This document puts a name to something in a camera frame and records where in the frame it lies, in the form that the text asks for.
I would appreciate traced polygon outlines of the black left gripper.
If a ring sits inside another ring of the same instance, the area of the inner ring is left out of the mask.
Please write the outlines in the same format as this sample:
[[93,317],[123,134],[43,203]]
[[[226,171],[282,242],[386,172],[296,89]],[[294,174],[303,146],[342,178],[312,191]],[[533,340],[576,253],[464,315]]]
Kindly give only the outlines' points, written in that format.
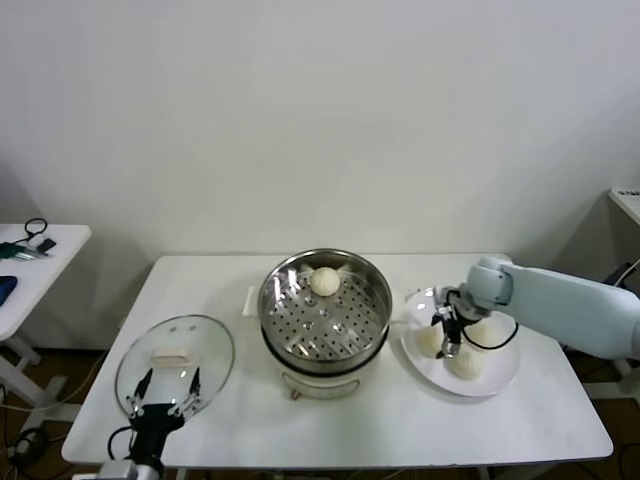
[[135,432],[135,439],[130,448],[130,457],[136,463],[142,461],[159,461],[168,436],[181,429],[185,424],[184,415],[195,415],[201,400],[200,368],[195,370],[187,395],[179,402],[172,404],[147,404],[142,407],[148,387],[153,376],[149,368],[137,383],[132,395],[126,396],[127,415]]

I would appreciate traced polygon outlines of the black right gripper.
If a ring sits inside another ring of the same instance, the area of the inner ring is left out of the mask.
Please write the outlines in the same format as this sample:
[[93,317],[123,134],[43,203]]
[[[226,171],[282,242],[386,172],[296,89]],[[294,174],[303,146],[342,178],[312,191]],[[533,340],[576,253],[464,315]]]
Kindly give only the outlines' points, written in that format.
[[465,317],[459,311],[456,305],[456,301],[459,299],[458,294],[447,294],[444,300],[445,308],[436,307],[432,315],[432,326],[443,323],[443,328],[437,328],[437,332],[441,335],[440,348],[436,354],[437,359],[456,357],[461,348],[464,329],[475,323],[474,319]]

